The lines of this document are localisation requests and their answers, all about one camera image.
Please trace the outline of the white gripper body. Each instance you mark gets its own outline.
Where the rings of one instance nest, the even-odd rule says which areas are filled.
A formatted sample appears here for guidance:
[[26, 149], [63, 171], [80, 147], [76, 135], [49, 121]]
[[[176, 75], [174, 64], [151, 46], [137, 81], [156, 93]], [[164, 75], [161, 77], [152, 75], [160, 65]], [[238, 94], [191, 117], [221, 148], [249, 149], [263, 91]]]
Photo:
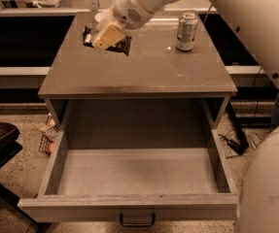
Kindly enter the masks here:
[[138, 29], [156, 12], [156, 0], [115, 0], [113, 16], [127, 29]]

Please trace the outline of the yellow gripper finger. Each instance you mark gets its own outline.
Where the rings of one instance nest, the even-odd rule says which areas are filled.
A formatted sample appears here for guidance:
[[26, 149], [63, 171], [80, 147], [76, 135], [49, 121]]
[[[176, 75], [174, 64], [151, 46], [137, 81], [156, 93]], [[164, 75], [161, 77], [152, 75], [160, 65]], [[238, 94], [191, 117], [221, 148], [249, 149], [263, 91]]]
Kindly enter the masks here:
[[108, 22], [98, 29], [92, 45], [98, 50], [106, 50], [124, 38], [122, 27], [114, 22]]
[[97, 30], [104, 30], [106, 27], [114, 24], [114, 17], [111, 13], [99, 13], [95, 16], [97, 24]]

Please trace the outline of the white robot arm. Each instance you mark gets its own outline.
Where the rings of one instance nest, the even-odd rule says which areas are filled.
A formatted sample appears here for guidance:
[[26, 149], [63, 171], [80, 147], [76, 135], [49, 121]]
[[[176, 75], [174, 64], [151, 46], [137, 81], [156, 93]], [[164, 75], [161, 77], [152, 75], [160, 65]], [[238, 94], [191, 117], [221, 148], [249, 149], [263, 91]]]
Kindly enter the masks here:
[[[179, 0], [114, 0], [97, 14], [93, 42], [105, 50]], [[279, 0], [208, 0], [262, 68], [253, 88], [274, 94], [270, 131], [257, 145], [242, 182], [234, 233], [279, 233]]]

